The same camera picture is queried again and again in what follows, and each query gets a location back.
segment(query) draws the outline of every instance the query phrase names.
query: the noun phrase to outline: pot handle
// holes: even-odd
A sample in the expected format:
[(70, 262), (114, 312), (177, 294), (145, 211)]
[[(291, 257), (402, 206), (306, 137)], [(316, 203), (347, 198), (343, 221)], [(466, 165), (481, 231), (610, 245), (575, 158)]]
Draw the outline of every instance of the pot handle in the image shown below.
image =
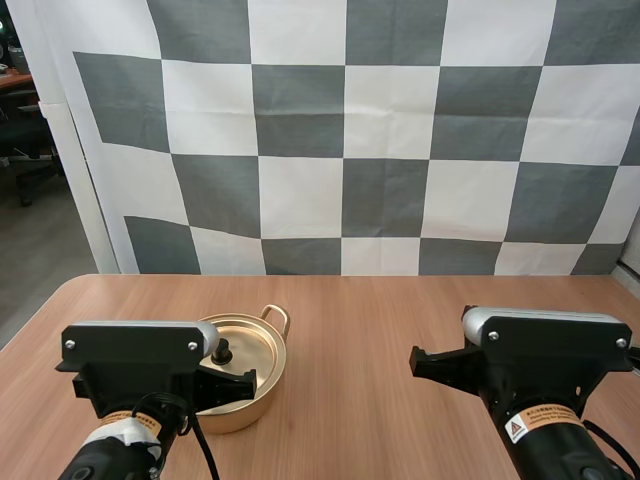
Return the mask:
[(260, 314), (260, 318), (262, 318), (263, 320), (266, 320), (267, 316), (269, 315), (269, 313), (271, 313), (272, 310), (275, 310), (280, 315), (282, 315), (282, 318), (284, 320), (284, 325), (282, 327), (282, 338), (286, 342), (287, 337), (289, 336), (289, 326), (290, 326), (289, 324), (291, 322), (291, 318), (289, 317), (289, 314), (284, 308), (279, 307), (277, 305), (267, 305), (266, 307), (264, 307), (262, 309), (262, 313)]

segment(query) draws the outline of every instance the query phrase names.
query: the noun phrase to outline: checkerboard backdrop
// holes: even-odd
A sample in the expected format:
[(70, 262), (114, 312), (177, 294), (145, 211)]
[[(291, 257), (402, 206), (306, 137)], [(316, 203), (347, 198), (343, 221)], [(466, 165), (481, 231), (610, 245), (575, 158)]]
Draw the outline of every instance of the checkerboard backdrop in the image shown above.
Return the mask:
[(640, 204), (639, 0), (41, 8), (123, 272), (608, 273)]

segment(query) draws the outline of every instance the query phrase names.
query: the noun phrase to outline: office chair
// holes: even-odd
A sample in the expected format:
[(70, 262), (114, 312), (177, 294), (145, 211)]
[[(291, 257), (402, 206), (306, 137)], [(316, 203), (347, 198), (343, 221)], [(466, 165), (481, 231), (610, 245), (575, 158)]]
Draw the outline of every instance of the office chair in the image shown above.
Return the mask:
[(60, 157), (58, 157), (53, 145), (47, 121), (41, 116), (11, 118), (0, 122), (0, 157), (11, 157), (17, 153), (24, 154), (28, 160), (14, 162), (14, 164), (26, 165), (30, 163), (30, 160), (40, 160), (42, 148), (49, 147), (51, 149), (51, 159), (42, 160), (46, 161), (47, 165), (16, 174), (16, 186), (18, 187), (20, 204), (23, 207), (28, 207), (33, 203), (34, 190), (43, 182), (55, 175), (64, 176)]

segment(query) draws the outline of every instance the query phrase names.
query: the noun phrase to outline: lid knob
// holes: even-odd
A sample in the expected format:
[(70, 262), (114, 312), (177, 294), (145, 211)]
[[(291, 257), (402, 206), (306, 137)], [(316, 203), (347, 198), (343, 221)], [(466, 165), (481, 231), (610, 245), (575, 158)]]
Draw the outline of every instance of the lid knob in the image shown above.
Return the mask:
[(232, 358), (233, 353), (229, 350), (229, 341), (221, 337), (216, 350), (211, 354), (211, 361), (216, 365), (226, 365)]

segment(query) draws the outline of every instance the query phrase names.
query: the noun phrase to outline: gold pot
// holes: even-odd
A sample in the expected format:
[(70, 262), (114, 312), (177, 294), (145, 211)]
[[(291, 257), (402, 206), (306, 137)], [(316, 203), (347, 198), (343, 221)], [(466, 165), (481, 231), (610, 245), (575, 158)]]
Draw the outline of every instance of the gold pot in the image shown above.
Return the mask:
[[(282, 333), (266, 321), (271, 311), (282, 315)], [(260, 317), (244, 313), (225, 313), (201, 319), (218, 328), (220, 339), (229, 343), (228, 352), (207, 357), (201, 365), (234, 375), (255, 369), (256, 394), (253, 400), (242, 400), (198, 413), (198, 421), (207, 433), (229, 433), (258, 420), (269, 408), (287, 361), (285, 342), (289, 333), (289, 314), (276, 305), (267, 305)]]

